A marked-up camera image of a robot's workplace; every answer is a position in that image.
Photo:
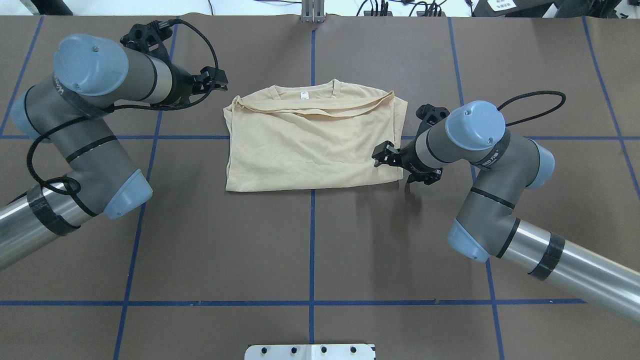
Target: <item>white label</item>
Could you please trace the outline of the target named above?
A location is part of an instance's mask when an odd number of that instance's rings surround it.
[[[491,6],[491,8],[495,12],[516,7],[516,3],[514,3],[513,0],[488,0],[488,1],[489,1],[489,6]]]

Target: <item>white floor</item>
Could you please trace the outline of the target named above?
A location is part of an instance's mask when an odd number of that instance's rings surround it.
[[[182,15],[190,12],[210,14],[207,0],[65,0],[67,6],[76,15]],[[358,11],[361,0],[325,0],[326,13],[334,13],[342,16],[354,16]],[[255,0],[211,0],[213,14],[215,15],[279,15],[286,13],[299,14],[300,4],[287,3],[261,3]],[[407,16],[413,5],[391,2],[389,11],[394,16]],[[370,10],[371,6],[365,5],[364,10]],[[446,0],[442,4],[442,10],[447,16],[468,17],[471,11],[464,0]],[[630,18],[638,18],[640,13],[638,6],[630,6],[627,0],[622,0],[616,8],[618,13],[629,15]],[[2,0],[0,2],[0,15],[31,15],[19,0]]]

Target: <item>cream t-shirt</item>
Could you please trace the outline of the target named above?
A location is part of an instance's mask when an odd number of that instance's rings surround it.
[[[400,144],[407,102],[393,91],[331,80],[271,86],[236,96],[229,129],[227,191],[260,192],[388,183],[398,167],[373,167],[373,149]]]

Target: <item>gray robot arm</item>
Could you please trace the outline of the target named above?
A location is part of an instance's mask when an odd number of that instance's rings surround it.
[[[171,63],[162,41],[171,36],[172,21],[181,20],[135,25],[121,40],[125,47],[84,34],[65,38],[54,74],[13,105],[16,126],[34,140],[52,142],[72,171],[45,183],[36,178],[39,184],[0,209],[0,270],[98,214],[118,218],[151,198],[141,170],[102,119],[115,101],[175,110],[188,107],[190,95],[226,90],[222,70],[206,67],[192,76]],[[149,51],[153,45],[157,49]]]
[[[640,323],[638,272],[512,215],[526,188],[550,178],[551,152],[506,129],[502,114],[486,101],[451,114],[430,110],[433,126],[402,149],[380,144],[372,157],[376,165],[403,167],[412,173],[410,181],[426,184],[454,161],[464,159],[482,169],[454,220],[449,245],[476,261],[506,259],[539,280]]]

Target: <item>blue cap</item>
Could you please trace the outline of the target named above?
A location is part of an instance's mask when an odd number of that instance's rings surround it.
[[[67,88],[89,96],[116,90],[127,77],[129,60],[116,42],[86,34],[64,38],[53,56],[53,69]]]
[[[527,189],[537,189],[545,184],[545,181],[551,178],[556,168],[556,159],[554,155],[544,147],[540,146],[537,142],[533,141],[538,148],[538,154],[540,155],[540,165],[538,167],[538,174],[533,182],[527,186]]]
[[[142,171],[137,169],[111,198],[104,214],[112,220],[117,219],[151,199],[153,193]]]
[[[453,220],[453,226],[447,236],[449,245],[460,254],[484,263],[489,258],[489,253],[474,239],[467,230],[462,227],[458,219]]]
[[[449,114],[445,129],[457,146],[471,151],[485,150],[502,139],[504,117],[492,103],[472,101]]]
[[[20,99],[16,100],[11,106],[11,119],[15,127],[20,129],[20,131],[30,139],[36,140],[40,137],[40,133],[33,127],[31,121],[29,121],[29,115],[27,115],[26,101],[28,93],[29,91],[22,94]],[[51,140],[45,138],[42,142],[51,142]]]

